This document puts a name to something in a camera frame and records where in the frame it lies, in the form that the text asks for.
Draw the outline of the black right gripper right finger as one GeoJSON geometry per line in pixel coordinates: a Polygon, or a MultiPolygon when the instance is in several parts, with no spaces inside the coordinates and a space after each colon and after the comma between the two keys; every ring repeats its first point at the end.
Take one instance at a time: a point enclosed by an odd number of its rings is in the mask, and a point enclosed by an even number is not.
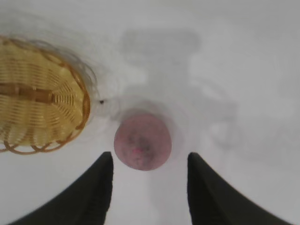
{"type": "Polygon", "coordinates": [[[237,159],[215,164],[191,152],[187,199],[194,225],[295,225],[297,177],[237,159]]]}

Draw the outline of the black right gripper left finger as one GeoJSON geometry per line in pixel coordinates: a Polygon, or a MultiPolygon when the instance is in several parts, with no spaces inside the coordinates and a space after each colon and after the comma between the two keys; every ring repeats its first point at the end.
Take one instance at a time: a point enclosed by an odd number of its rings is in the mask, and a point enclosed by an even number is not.
{"type": "Polygon", "coordinates": [[[113,158],[104,152],[76,181],[15,225],[103,225],[113,190],[113,158]]]}

